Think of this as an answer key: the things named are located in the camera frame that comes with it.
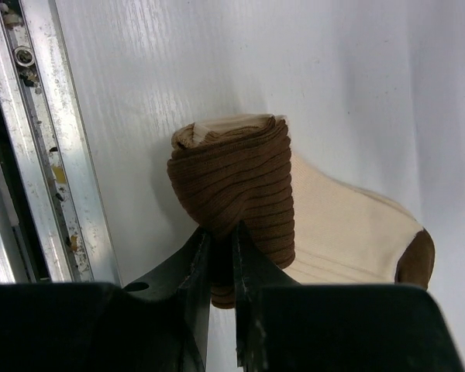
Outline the cream and brown striped sock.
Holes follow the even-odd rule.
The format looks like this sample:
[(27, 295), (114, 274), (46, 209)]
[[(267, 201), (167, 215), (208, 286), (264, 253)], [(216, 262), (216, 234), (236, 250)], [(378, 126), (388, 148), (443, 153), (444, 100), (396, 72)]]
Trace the cream and brown striped sock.
[(396, 201), (294, 154), (285, 116), (193, 122), (173, 134), (171, 146), (174, 193), (219, 245), (216, 308), (236, 303), (226, 241), (240, 222), (256, 248), (298, 283), (429, 286), (435, 247), (425, 227)]

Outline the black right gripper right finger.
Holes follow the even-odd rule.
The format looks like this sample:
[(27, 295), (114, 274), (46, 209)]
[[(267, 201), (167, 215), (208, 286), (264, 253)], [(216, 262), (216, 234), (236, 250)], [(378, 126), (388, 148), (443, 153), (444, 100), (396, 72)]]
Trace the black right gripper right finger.
[(462, 371), (442, 312), (420, 288), (302, 285), (231, 235), (237, 362), (245, 371)]

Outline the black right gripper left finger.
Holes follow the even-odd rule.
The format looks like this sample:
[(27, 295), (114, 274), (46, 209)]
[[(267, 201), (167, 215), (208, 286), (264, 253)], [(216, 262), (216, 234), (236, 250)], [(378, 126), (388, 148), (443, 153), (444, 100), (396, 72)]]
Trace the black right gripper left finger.
[(0, 284), (0, 371), (202, 371), (211, 237), (121, 288)]

